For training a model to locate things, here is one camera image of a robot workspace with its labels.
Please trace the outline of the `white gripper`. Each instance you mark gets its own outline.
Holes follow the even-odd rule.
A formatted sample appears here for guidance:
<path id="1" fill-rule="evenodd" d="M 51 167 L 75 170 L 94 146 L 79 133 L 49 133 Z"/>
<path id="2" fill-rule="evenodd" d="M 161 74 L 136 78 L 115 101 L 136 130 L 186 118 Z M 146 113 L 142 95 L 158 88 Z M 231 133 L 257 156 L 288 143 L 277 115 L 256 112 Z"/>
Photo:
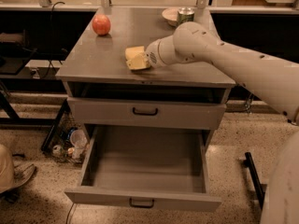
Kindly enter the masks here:
<path id="1" fill-rule="evenodd" d="M 150 43 L 144 52 L 129 54 L 126 59 L 126 64 L 130 70 L 148 69 L 150 66 L 154 68 L 164 66 L 159 54 L 159 46 L 161 40 L 156 40 Z"/>

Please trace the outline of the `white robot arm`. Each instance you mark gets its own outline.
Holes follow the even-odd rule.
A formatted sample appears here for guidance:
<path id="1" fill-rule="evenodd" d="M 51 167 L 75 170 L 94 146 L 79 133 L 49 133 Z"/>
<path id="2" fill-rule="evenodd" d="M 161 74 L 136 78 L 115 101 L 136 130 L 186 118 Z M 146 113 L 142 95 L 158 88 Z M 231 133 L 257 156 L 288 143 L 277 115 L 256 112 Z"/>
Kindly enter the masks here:
<path id="1" fill-rule="evenodd" d="M 131 70 L 206 62 L 266 102 L 288 122 L 299 123 L 299 65 L 226 43 L 189 21 L 144 47 L 125 50 Z M 299 224 L 299 133 L 280 152 L 266 187 L 260 224 Z"/>

